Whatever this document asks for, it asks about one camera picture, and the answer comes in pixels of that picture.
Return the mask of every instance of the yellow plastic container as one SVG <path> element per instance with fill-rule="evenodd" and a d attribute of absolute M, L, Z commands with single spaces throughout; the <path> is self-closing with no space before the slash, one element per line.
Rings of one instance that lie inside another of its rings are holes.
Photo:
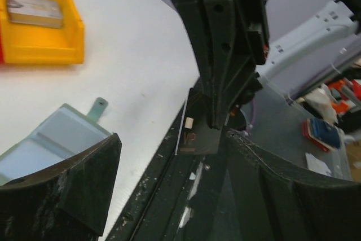
<path fill-rule="evenodd" d="M 8 20 L 6 0 L 0 0 L 0 62 L 57 65 L 83 63 L 84 24 L 73 0 L 55 1 L 63 13 L 61 29 L 11 23 Z"/>

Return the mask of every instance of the robotic arm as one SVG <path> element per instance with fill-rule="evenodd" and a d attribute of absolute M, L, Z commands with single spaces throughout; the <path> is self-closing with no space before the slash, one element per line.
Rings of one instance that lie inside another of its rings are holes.
<path fill-rule="evenodd" d="M 361 0 L 334 0 L 272 44 L 267 0 L 172 0 L 195 53 L 209 126 L 248 103 L 268 80 L 321 46 L 360 32 Z"/>

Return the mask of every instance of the white table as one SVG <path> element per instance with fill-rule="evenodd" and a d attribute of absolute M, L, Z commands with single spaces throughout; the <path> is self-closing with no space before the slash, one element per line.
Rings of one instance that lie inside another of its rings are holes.
<path fill-rule="evenodd" d="M 87 113 L 97 97 L 109 101 L 99 124 L 118 133 L 123 148 L 106 236 L 198 71 L 179 16 L 162 1 L 75 3 L 86 26 L 83 65 L 0 67 L 0 154 L 63 103 Z"/>

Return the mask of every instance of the white tabletop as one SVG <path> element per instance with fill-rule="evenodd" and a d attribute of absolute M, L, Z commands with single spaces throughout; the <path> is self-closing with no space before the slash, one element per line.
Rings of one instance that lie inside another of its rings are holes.
<path fill-rule="evenodd" d="M 86 26 L 83 65 L 0 67 L 0 154 L 63 103 L 87 113 L 97 97 L 109 101 L 99 124 L 123 148 L 106 236 L 198 72 L 180 18 L 162 1 L 74 1 Z"/>

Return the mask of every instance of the white wall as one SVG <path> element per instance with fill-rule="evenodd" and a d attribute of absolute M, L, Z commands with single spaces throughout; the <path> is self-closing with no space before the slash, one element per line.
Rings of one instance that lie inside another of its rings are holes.
<path fill-rule="evenodd" d="M 169 0 L 163 0 L 171 6 Z M 275 40 L 288 31 L 313 16 L 330 0 L 269 0 L 267 3 L 268 23 L 271 40 Z M 347 41 L 336 42 L 324 47 L 304 59 L 282 74 L 278 75 L 275 83 L 284 90 L 290 90 L 302 85 L 306 78 L 310 78 L 319 70 L 324 69 L 336 57 L 339 50 L 347 45 Z"/>

